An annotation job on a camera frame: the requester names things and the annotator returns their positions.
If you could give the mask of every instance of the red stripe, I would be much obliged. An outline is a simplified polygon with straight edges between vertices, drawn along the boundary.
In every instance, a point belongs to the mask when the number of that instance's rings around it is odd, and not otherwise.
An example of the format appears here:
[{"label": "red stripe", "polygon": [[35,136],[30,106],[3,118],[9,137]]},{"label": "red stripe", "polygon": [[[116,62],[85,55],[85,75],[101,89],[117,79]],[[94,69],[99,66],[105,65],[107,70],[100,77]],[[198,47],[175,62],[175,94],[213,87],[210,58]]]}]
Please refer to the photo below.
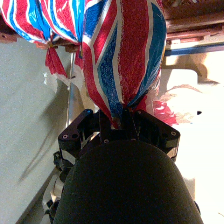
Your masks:
[{"label": "red stripe", "polygon": [[80,50],[76,51],[75,54],[75,65],[79,66],[83,70],[83,59],[79,57]]},{"label": "red stripe", "polygon": [[101,95],[97,91],[96,84],[94,81],[93,75],[93,66],[92,66],[92,54],[91,49],[85,43],[83,43],[83,55],[84,55],[84,76],[86,80],[86,86],[90,98],[95,102],[95,104],[111,119],[110,111],[105,105]]},{"label": "red stripe", "polygon": [[7,16],[8,16],[8,10],[9,10],[9,3],[10,3],[10,0],[4,0],[2,3],[2,11],[4,12],[6,19],[8,19]]},{"label": "red stripe", "polygon": [[93,45],[94,53],[95,53],[95,63],[97,63],[98,58],[103,50],[107,37],[111,31],[111,27],[114,23],[114,20],[117,15],[117,4],[116,0],[112,0],[110,8],[107,12],[106,18],[102,24],[100,32],[96,38],[96,41]]},{"label": "red stripe", "polygon": [[71,16],[71,13],[73,12],[71,12],[71,9],[69,7],[69,1],[57,0],[55,1],[55,7],[57,9],[56,12],[57,12],[58,19],[76,37],[75,24],[73,23],[72,16]]},{"label": "red stripe", "polygon": [[145,48],[149,33],[147,0],[122,1],[123,27],[119,75],[124,103],[137,94],[145,75]]},{"label": "red stripe", "polygon": [[44,35],[42,31],[39,31],[27,21],[26,11],[28,4],[26,0],[17,0],[17,11],[16,11],[16,21],[18,25],[28,34],[31,34],[35,37],[44,39]]}]

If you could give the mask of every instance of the white stripe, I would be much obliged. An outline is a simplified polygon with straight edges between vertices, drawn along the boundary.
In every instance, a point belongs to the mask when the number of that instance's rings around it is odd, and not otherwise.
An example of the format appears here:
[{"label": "white stripe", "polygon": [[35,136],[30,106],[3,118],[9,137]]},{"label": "white stripe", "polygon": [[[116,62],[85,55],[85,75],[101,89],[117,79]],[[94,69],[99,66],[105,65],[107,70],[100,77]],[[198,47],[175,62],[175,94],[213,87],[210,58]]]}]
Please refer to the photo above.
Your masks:
[{"label": "white stripe", "polygon": [[151,47],[152,43],[152,36],[153,36],[153,10],[152,10],[152,3],[151,1],[147,1],[148,4],[148,15],[149,15],[149,34],[148,34],[148,40],[145,48],[145,73],[147,70],[148,62],[149,62],[149,49]]},{"label": "white stripe", "polygon": [[122,27],[123,27],[123,17],[122,17],[122,12],[121,12],[121,1],[116,0],[117,3],[117,40],[116,40],[116,48],[114,52],[114,57],[113,57],[113,73],[114,73],[114,81],[115,81],[115,86],[116,86],[116,91],[118,95],[118,99],[120,103],[124,103],[123,101],[123,95],[122,95],[122,89],[121,89],[121,80],[119,76],[119,71],[118,71],[118,58],[119,58],[119,53],[120,53],[120,48],[121,48],[121,41],[122,41]]},{"label": "white stripe", "polygon": [[93,0],[91,2],[88,2],[87,5],[85,6],[85,11],[84,14],[86,13],[86,10],[88,10],[90,7],[96,5],[97,3],[101,2],[102,0]]}]

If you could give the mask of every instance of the plastic bag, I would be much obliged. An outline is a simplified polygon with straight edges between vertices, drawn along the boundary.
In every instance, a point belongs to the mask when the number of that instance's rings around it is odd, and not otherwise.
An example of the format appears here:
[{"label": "plastic bag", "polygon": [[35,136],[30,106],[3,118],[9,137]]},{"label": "plastic bag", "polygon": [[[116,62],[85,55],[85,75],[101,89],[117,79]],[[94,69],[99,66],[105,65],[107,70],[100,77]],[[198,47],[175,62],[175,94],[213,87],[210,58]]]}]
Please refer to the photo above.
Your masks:
[{"label": "plastic bag", "polygon": [[5,22],[20,36],[31,43],[48,44],[46,66],[52,74],[67,77],[64,67],[51,43],[58,38],[52,33],[42,13],[42,6],[36,0],[4,0],[1,6]]},{"label": "plastic bag", "polygon": [[121,119],[158,77],[166,38],[161,1],[90,2],[82,43],[87,89],[111,120]]},{"label": "plastic bag", "polygon": [[72,43],[82,42],[85,0],[40,0],[52,30]]}]

